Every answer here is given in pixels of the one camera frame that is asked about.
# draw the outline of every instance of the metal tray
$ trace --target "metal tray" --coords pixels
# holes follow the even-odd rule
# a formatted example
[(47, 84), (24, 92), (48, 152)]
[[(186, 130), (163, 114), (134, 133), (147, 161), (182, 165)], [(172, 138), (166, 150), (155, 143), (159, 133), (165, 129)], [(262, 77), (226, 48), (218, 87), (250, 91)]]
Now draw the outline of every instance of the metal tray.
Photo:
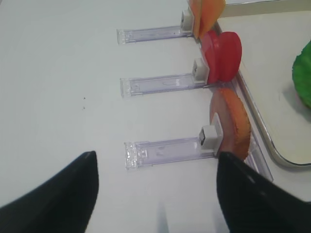
[[(223, 13), (223, 17), (249, 16), (251, 14), (258, 15), (267, 13), (285, 13), (285, 12), (306, 11), (306, 10), (311, 10), (311, 1), (309, 0), (275, 0), (275, 1), (228, 5), (226, 6), (226, 10)], [(218, 33), (222, 31), (221, 26), (219, 24), (215, 25), (215, 29), (216, 31), (218, 31)], [(252, 114), (254, 115), (258, 126), (260, 127), (263, 138), (269, 148), (272, 157), (278, 163), (287, 167), (311, 166), (311, 162), (295, 163), (279, 152), (271, 137), (271, 132), (269, 132), (268, 127), (266, 126), (263, 117), (256, 105), (256, 102), (252, 97), (252, 93), (249, 87), (247, 86), (245, 78), (243, 77), (243, 73), (245, 72), (246, 69), (243, 66), (243, 64), (241, 64), (239, 74), (237, 75), (237, 80), (252, 110)]]

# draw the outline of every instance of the orange disc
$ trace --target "orange disc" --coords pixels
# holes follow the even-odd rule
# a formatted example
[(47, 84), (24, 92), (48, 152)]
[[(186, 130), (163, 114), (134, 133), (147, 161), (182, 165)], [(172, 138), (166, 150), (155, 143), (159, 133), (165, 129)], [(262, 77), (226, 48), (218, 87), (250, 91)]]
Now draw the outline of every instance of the orange disc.
[(251, 124), (242, 101), (231, 89), (218, 89), (210, 102), (210, 121), (215, 113), (218, 113), (224, 131), (224, 139), (218, 152), (231, 152), (245, 160), (248, 156)]

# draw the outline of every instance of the tray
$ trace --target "tray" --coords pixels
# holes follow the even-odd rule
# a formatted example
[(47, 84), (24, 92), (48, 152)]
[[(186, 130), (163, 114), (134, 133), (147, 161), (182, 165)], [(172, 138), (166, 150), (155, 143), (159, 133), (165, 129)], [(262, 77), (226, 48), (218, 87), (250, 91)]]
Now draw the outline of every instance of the tray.
[[(239, 83), (271, 155), (284, 166), (311, 166), (311, 110), (297, 97), (292, 65), (311, 39), (311, 11), (224, 17), (219, 31), (235, 31), (242, 46)], [(311, 1), (295, 0), (311, 10)]]

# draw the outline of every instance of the white table surface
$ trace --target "white table surface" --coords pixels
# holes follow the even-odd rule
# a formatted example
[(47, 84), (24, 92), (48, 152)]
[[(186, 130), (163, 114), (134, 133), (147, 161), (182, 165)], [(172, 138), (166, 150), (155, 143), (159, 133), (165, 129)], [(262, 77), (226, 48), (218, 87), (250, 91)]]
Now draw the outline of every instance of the white table surface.
[[(217, 160), (124, 168), (125, 141), (191, 137), (209, 123), (208, 90), (120, 95), (120, 78), (189, 72), (200, 51), (192, 38), (119, 46), (116, 29), (176, 25), (186, 7), (182, 0), (3, 0), (0, 206), (95, 150), (100, 191), (88, 233), (157, 232), (159, 203), (171, 233), (227, 232)], [(303, 189), (311, 173), (285, 171), (264, 153), (275, 182), (311, 200)]]

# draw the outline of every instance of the orange segment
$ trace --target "orange segment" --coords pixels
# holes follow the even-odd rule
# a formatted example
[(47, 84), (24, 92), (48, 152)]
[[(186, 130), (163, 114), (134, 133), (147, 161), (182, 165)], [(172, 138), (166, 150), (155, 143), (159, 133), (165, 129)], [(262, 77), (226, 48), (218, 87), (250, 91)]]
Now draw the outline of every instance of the orange segment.
[(242, 101), (231, 89), (218, 89), (210, 102), (210, 121), (215, 113), (218, 113), (224, 131), (218, 152), (231, 152), (245, 160), (248, 156), (251, 124)]
[(192, 34), (194, 38), (199, 37), (200, 21), (202, 15), (202, 0), (189, 0), (189, 7), (194, 16)]
[(202, 15), (199, 30), (201, 41), (203, 40), (205, 33), (213, 27), (224, 8), (225, 0), (202, 0)]

